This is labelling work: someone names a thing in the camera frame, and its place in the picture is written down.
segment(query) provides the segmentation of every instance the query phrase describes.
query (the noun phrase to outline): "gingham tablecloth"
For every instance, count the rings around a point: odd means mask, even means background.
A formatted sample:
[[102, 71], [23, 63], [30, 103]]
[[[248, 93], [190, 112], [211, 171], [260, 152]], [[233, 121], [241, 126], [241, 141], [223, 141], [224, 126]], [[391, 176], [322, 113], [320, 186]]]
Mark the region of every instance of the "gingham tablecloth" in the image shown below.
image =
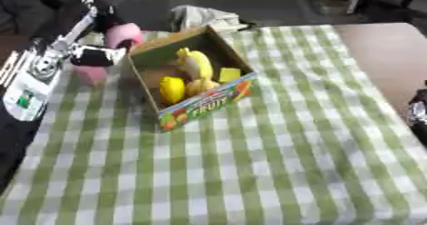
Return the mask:
[[427, 154], [332, 27], [224, 37], [259, 90], [171, 133], [119, 69], [96, 91], [65, 73], [0, 224], [427, 222]]

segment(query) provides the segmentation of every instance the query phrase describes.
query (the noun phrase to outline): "yellow fruit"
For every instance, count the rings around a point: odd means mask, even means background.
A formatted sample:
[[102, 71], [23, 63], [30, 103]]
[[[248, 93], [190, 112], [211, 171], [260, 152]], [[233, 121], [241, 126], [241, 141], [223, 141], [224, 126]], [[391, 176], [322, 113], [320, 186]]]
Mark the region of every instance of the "yellow fruit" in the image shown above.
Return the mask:
[[192, 96], [201, 94], [203, 92], [207, 92], [216, 87], [219, 87], [218, 83], [213, 82], [211, 79], [203, 77], [189, 83], [186, 87], [186, 94], [189, 97], [192, 97]]
[[163, 77], [160, 80], [160, 94], [168, 103], [176, 104], [184, 97], [184, 81], [179, 77]]
[[192, 80], [207, 77], [212, 79], [214, 70], [208, 56], [200, 51], [190, 51], [188, 48], [180, 49], [178, 55], [178, 67], [186, 72]]

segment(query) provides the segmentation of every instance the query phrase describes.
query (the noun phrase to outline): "yellow cube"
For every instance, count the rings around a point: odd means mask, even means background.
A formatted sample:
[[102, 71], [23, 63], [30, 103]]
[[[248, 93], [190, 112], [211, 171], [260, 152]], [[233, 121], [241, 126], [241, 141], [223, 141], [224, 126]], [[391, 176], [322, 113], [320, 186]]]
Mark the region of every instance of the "yellow cube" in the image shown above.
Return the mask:
[[225, 84], [234, 81], [240, 78], [240, 74], [240, 69], [221, 68], [221, 73], [219, 74], [219, 82]]

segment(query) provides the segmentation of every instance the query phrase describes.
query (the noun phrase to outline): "box label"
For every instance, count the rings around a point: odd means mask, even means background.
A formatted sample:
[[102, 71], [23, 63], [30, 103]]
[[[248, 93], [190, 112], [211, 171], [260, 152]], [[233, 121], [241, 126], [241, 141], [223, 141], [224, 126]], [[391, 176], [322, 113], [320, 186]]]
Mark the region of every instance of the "box label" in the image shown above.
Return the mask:
[[236, 102], [254, 90], [255, 74], [250, 73], [239, 80], [217, 89], [192, 97], [160, 112], [160, 127], [170, 131], [188, 121]]

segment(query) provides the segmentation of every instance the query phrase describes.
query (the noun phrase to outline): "cardboard box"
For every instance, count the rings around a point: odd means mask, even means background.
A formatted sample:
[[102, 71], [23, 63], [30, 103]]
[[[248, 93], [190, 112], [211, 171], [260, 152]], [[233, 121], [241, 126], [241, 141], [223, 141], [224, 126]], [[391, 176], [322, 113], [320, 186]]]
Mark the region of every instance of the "cardboard box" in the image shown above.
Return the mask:
[[[175, 105], [165, 104], [159, 90], [163, 76], [180, 77], [186, 84], [191, 81], [185, 72], [174, 65], [176, 52], [186, 47], [191, 51], [202, 51], [209, 57], [215, 82], [218, 82], [222, 67], [239, 68], [242, 76]], [[190, 120], [218, 110], [250, 94], [254, 89], [254, 71], [211, 27], [173, 33], [167, 38], [142, 44], [130, 52], [127, 61], [131, 73], [141, 87], [140, 90], [145, 94], [146, 102], [151, 107], [150, 112], [155, 114], [163, 131], [175, 129]]]

